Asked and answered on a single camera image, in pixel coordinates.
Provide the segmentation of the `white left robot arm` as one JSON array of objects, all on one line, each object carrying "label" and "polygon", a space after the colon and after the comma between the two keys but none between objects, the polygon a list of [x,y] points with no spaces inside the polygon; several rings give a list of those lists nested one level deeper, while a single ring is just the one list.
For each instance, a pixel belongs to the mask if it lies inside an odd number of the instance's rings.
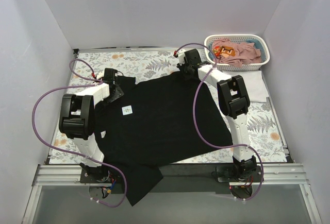
[{"label": "white left robot arm", "polygon": [[75,94],[65,94],[61,103],[59,130],[74,142],[79,153],[86,158],[86,162],[80,166],[87,176],[99,183],[109,179],[110,171],[100,164],[104,160],[104,154],[93,134],[96,122],[95,106],[100,102],[110,103],[123,96],[118,74],[118,70],[105,68],[97,76],[102,83],[97,82]]}]

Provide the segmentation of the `black t-shirt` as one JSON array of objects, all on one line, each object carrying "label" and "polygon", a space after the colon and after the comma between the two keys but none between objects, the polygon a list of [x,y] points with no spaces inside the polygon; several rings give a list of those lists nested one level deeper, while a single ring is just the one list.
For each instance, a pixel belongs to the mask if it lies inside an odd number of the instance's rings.
[{"label": "black t-shirt", "polygon": [[[104,162],[123,166],[162,167],[215,150],[198,136],[193,99],[199,80],[180,72],[136,83],[120,77],[124,96],[95,106],[95,139]],[[232,136],[206,84],[196,101],[196,120],[206,141],[229,146]]]}]

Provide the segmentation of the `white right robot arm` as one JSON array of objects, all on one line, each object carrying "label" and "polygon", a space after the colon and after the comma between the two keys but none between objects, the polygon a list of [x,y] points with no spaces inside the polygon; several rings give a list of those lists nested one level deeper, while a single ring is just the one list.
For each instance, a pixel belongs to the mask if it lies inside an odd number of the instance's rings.
[{"label": "white right robot arm", "polygon": [[209,62],[203,62],[197,49],[175,51],[173,56],[178,59],[177,67],[187,79],[199,79],[201,82],[196,89],[193,99],[193,122],[198,136],[210,147],[224,149],[204,139],[197,126],[196,101],[204,82],[212,85],[218,91],[220,111],[225,115],[232,135],[233,168],[228,173],[230,178],[245,181],[252,177],[257,170],[255,151],[250,147],[247,129],[247,114],[250,98],[242,76],[231,76],[218,70]]}]

